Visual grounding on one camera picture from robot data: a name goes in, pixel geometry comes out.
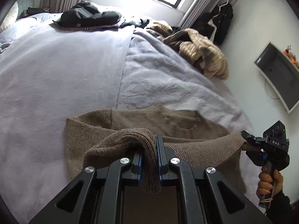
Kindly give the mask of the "right hand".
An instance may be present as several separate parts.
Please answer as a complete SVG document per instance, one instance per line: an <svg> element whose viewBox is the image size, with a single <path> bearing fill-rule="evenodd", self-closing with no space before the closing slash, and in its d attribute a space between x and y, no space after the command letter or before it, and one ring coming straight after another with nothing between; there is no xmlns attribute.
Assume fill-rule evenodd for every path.
<svg viewBox="0 0 299 224"><path fill-rule="evenodd" d="M262 196L268 195L270 193L276 195L283 189L284 178L282 174L276 169L274 171L274 177L272 178L269 174L267 174L267 170L267 167L264 165L261 168L261 173L258 175L259 182L256 195L259 199L261 199Z"/></svg>

